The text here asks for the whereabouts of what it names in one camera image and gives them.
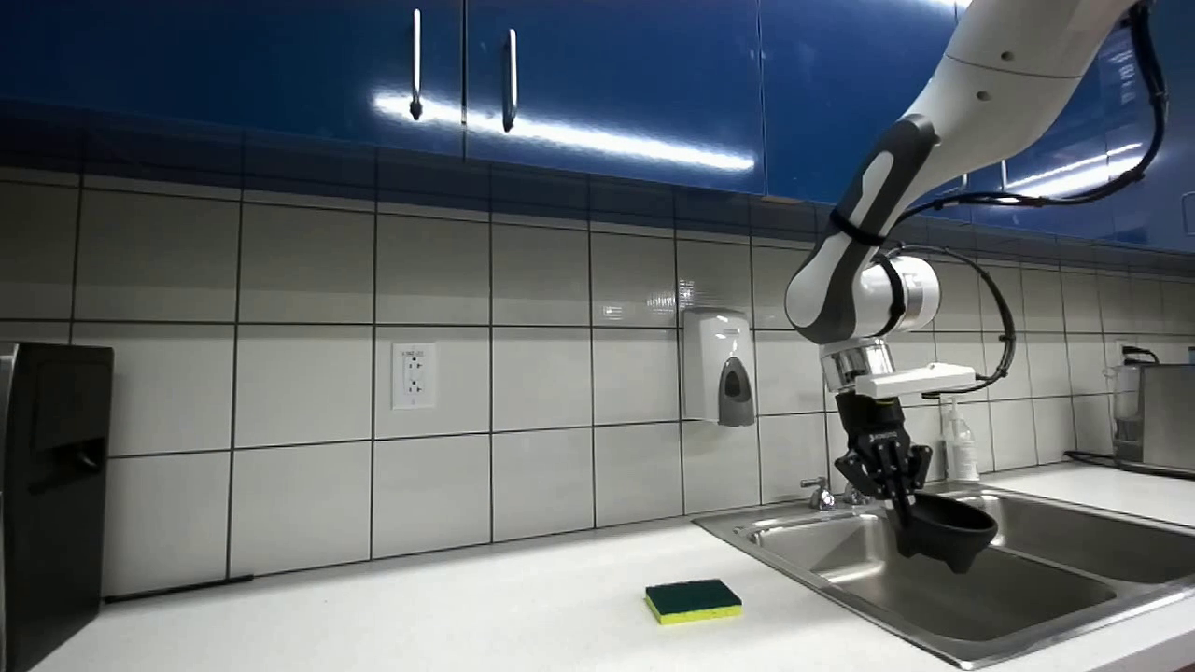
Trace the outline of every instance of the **black appliance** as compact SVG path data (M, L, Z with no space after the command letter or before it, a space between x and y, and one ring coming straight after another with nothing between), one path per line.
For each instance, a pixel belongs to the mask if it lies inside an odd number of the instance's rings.
M109 406L109 349L0 343L5 672L99 613Z

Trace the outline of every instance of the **green scouring pad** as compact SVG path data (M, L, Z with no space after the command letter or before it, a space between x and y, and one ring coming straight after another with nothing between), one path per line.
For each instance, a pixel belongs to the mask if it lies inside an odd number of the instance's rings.
M733 595L720 580L650 588L647 606L659 628L734 621L742 613L739 595Z

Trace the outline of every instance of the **robotic arm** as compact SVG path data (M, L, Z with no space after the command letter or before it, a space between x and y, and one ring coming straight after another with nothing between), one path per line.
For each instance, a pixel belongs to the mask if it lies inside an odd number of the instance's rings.
M967 390L974 371L894 371L886 336L933 323L937 275L923 257L889 262L872 248L926 192L1043 140L1133 5L969 0L931 88L838 201L838 232L788 284L788 319L821 349L851 442L838 467L857 494L894 502L900 523L931 467L905 434L900 396Z

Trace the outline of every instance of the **sink basin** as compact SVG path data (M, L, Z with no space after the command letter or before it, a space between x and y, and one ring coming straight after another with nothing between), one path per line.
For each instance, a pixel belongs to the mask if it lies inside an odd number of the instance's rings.
M733 517L702 528L963 669L1111 624L1195 588L1189 529L993 491L957 497L1002 523L1002 539L963 574L926 555L900 555L881 504Z

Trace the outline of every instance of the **white countertop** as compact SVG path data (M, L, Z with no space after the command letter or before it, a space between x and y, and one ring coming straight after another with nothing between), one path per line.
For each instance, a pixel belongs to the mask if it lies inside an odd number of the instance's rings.
M1192 523L1195 483L1048 470L997 487ZM656 628L641 588L725 580L728 624ZM1195 597L1002 669L1094 669L1195 633ZM305 573L111 606L38 672L947 669L686 523Z

